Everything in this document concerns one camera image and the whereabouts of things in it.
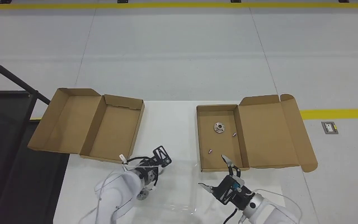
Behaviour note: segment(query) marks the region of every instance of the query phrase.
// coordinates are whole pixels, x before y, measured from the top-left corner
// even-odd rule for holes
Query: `gray floor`
[[[356,10],[15,10],[0,21],[1,65],[48,98],[90,87],[145,100],[290,93],[300,109],[358,107]],[[0,90],[14,88],[0,77]],[[37,104],[33,117],[45,109]],[[305,121],[319,162],[297,173],[308,188],[292,192],[297,179],[282,179],[307,204],[306,223],[356,222],[357,121],[334,121],[336,136]]]

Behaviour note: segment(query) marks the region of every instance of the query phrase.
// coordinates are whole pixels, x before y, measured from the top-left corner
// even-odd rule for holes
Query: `white label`
[[[120,154],[119,157],[120,157],[120,159],[122,160],[123,163],[125,163],[125,164],[127,163],[127,159],[124,157],[123,154]]]
[[[328,132],[333,132],[333,127],[331,124],[325,124],[325,126],[326,126]]]

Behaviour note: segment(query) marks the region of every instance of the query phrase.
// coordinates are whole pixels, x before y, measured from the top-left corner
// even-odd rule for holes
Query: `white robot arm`
[[[98,199],[97,207],[88,212],[80,224],[112,224],[133,208],[134,200],[144,200],[149,194],[147,185],[157,184],[160,170],[168,166],[172,160],[163,146],[154,151],[154,156],[135,157],[127,161],[141,160],[133,169],[124,166],[124,172],[110,173],[107,178],[95,186]]]
[[[246,188],[246,186],[244,186],[244,180],[240,178],[240,169],[233,165],[231,160],[226,156],[222,155],[222,158],[228,165],[229,175],[227,175],[217,187],[208,186],[203,183],[199,183],[199,185],[213,194],[213,196],[224,205],[231,202],[236,206],[235,211],[225,220],[224,224],[234,216],[237,210],[243,211],[239,223],[243,223],[247,218],[250,223],[256,224],[261,212],[267,206],[273,206],[274,210],[263,224],[303,224],[300,218],[297,219],[285,207],[279,206],[267,198],[264,198],[262,195]],[[236,170],[236,176],[233,175],[233,168]]]

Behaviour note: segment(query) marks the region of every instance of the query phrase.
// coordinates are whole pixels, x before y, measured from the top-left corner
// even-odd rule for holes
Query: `yellow tape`
[[[358,8],[358,3],[330,2],[152,2],[92,4],[0,4],[0,10],[78,10],[95,8]]]
[[[328,120],[328,119],[349,119],[358,118],[358,109],[341,110],[301,110],[303,120]]]

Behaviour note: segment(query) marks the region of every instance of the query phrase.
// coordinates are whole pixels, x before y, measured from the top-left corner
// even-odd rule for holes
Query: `open cardboard box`
[[[121,163],[120,154],[133,152],[143,111],[140,99],[59,88],[28,147]]]
[[[315,170],[318,162],[296,100],[288,94],[280,99],[254,96],[245,97],[239,105],[197,106],[201,170],[227,170],[220,155],[243,170],[289,166]],[[223,133],[214,130],[217,122],[225,125]]]

